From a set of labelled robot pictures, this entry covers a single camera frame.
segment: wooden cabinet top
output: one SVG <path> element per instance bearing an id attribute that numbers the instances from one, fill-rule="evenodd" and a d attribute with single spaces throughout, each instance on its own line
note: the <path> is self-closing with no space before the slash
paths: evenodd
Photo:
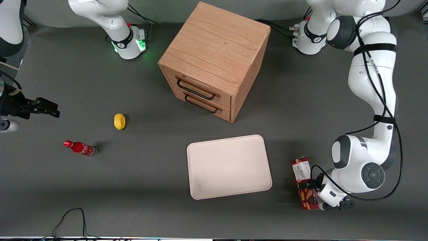
<path id="1" fill-rule="evenodd" d="M 159 64 L 234 96 L 269 32 L 265 24 L 199 2 Z"/>

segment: coca-cola bottle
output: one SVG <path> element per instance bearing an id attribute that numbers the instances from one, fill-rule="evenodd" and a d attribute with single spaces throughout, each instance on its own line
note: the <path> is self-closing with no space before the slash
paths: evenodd
<path id="1" fill-rule="evenodd" d="M 93 157 L 97 154 L 97 149 L 82 142 L 65 141 L 64 146 L 72 149 L 75 153 Z"/>

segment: black metal handle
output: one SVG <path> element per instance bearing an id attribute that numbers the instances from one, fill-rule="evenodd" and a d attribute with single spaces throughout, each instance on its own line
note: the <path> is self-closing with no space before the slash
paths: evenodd
<path id="1" fill-rule="evenodd" d="M 197 95 L 197 96 L 199 96 L 199 97 L 201 97 L 201 98 L 207 99 L 207 100 L 213 100 L 213 99 L 214 99 L 215 94 L 213 94 L 213 96 L 211 96 L 211 97 L 208 97 L 208 96 L 205 96 L 205 95 L 199 94 L 199 93 L 198 93 L 198 92 L 196 92 L 196 91 L 193 91 L 193 90 L 191 90 L 191 89 L 189 89 L 189 88 L 186 88 L 186 87 L 184 87 L 184 86 L 180 85 L 181 79 L 180 79 L 180 78 L 177 78 L 177 79 L 178 79 L 178 81 L 177 81 L 177 85 L 178 85 L 178 87 L 180 87 L 181 89 L 183 89 L 183 90 L 187 90 L 187 91 L 189 91 L 190 93 L 195 94 L 195 95 Z"/>
<path id="2" fill-rule="evenodd" d="M 189 95 L 186 95 L 185 97 L 184 97 L 184 100 L 187 102 L 187 103 L 189 103 L 189 104 L 191 104 L 191 105 L 193 105 L 193 106 L 196 106 L 196 107 L 198 107 L 198 108 L 200 108 L 200 109 L 203 109 L 204 111 L 206 111 L 206 112 L 208 112 L 208 113 L 211 113 L 211 114 L 215 114 L 215 113 L 217 113 L 217 111 L 218 111 L 218 108 L 216 108 L 215 110 L 213 110 L 213 111 L 210 111 L 210 110 L 208 110 L 207 108 L 205 108 L 205 107 L 202 107 L 202 106 L 200 106 L 200 105 L 198 105 L 198 104 L 196 104 L 196 103 L 194 103 L 194 102 L 191 102 L 190 100 L 188 100 L 187 99 L 187 97 L 189 97 Z"/>

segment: plastic tray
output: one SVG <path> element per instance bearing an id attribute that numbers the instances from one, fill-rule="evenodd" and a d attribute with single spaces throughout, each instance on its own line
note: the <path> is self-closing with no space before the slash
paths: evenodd
<path id="1" fill-rule="evenodd" d="M 272 187 L 265 142 L 259 135 L 192 143 L 187 163 L 190 195 L 196 200 Z"/>

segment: gray table surface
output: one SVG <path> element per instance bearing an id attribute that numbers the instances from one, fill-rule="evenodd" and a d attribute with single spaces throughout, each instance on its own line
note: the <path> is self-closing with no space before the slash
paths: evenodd
<path id="1" fill-rule="evenodd" d="M 306 56 L 272 32 L 231 124 L 176 99 L 159 70 L 180 24 L 154 26 L 148 51 L 135 60 L 119 58 L 99 27 L 34 29 L 17 80 L 26 97 L 58 103 L 61 117 L 32 115 L 0 136 L 0 236 L 49 235 L 68 209 L 82 207 L 97 236 L 427 240 L 428 42 L 420 13 L 392 21 L 403 179 L 386 200 L 329 212 L 301 210 L 290 163 L 308 156 L 331 168 L 334 140 L 371 123 L 370 106 L 348 87 L 352 53 L 326 46 Z M 113 126 L 116 113 L 127 115 L 123 131 Z M 193 200 L 187 145 L 252 134 L 265 139 L 272 189 Z M 100 152 L 74 154 L 62 146 L 66 139 Z M 380 190 L 361 196 L 388 193 L 398 166 Z M 58 235 L 81 235 L 80 213 Z"/>

